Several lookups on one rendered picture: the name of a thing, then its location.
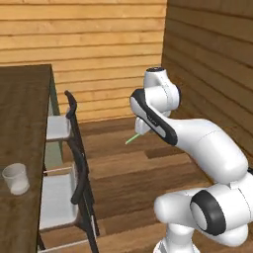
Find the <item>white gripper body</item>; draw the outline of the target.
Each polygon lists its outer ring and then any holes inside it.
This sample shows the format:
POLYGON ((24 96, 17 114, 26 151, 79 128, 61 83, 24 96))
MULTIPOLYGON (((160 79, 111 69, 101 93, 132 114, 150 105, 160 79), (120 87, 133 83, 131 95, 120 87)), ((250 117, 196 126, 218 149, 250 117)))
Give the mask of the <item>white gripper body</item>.
POLYGON ((134 130, 140 135, 145 135, 151 130, 151 127, 141 118, 135 119, 134 130))

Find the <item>green straw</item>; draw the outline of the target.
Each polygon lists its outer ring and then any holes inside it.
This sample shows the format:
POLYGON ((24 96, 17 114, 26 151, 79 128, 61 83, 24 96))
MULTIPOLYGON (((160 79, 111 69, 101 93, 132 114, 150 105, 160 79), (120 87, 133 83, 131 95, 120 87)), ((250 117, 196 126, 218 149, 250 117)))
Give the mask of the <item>green straw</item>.
POLYGON ((131 143, 132 141, 134 141, 136 138, 138 138, 140 136, 139 133, 135 134, 134 136, 132 136, 131 138, 129 138, 126 142, 125 145, 131 143))

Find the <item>dark wood dining counter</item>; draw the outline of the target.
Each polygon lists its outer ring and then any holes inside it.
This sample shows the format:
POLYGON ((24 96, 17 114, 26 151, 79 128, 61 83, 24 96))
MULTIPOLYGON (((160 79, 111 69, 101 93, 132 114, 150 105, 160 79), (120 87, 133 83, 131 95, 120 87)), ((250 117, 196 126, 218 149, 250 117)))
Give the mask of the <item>dark wood dining counter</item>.
POLYGON ((0 253, 37 253, 50 65, 0 67, 0 253), (2 170, 27 166, 30 188, 10 193, 2 170))

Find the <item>clear glass cup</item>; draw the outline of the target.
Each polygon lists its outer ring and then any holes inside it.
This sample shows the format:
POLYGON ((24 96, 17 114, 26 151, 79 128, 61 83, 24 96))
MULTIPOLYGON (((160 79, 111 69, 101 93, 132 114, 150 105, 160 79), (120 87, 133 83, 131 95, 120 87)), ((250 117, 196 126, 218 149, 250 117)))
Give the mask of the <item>clear glass cup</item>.
POLYGON ((2 176, 10 192, 15 196, 23 195, 30 188, 27 167, 22 163, 7 166, 3 170, 2 176))

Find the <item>black chair with white seat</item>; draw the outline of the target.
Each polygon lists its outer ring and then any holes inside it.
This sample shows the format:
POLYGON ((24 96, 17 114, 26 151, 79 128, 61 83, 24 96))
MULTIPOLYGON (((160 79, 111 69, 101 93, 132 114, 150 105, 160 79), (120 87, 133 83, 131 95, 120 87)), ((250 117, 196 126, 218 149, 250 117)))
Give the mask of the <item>black chair with white seat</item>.
POLYGON ((93 209, 92 191, 84 155, 75 141, 68 141, 74 162, 67 174, 42 180, 40 231, 76 225, 86 232, 92 253, 99 253, 100 235, 93 209))
POLYGON ((68 90, 64 92, 64 95, 67 97, 69 109, 64 116, 49 116, 47 118, 46 140, 49 142, 67 140, 73 136, 83 157, 86 157, 76 117, 77 102, 68 90))

